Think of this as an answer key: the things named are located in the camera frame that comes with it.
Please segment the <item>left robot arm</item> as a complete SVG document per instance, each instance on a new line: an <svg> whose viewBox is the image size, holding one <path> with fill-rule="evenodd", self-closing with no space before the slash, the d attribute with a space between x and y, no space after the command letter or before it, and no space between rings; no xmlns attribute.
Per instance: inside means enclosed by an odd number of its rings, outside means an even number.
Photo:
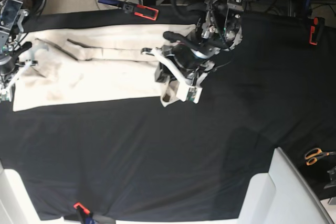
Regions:
<svg viewBox="0 0 336 224"><path fill-rule="evenodd" d="M244 0L204 0L186 13L180 11L176 0L170 0L179 18L197 20L196 27L184 36L166 31L163 37L171 45L163 46L163 57L192 83L202 74L216 71L219 66L211 57L221 51L232 51L242 40Z"/></svg>

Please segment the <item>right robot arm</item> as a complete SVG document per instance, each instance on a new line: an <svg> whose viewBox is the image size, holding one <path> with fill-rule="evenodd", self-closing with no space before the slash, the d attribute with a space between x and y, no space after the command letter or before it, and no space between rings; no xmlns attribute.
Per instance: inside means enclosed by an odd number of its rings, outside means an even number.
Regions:
<svg viewBox="0 0 336 224"><path fill-rule="evenodd" d="M1 84L13 78L21 67L19 56L31 48L30 42L21 44L23 23L38 9L33 0L1 0Z"/></svg>

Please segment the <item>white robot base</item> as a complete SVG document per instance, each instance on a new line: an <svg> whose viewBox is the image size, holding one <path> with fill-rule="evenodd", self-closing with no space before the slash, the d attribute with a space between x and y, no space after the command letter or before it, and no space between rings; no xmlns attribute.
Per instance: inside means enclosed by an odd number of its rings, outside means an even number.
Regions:
<svg viewBox="0 0 336 224"><path fill-rule="evenodd" d="M285 152L266 143L150 148L116 179L117 223L330 223Z"/></svg>
<svg viewBox="0 0 336 224"><path fill-rule="evenodd" d="M42 221L19 173L1 167L1 223L64 223L63 218Z"/></svg>

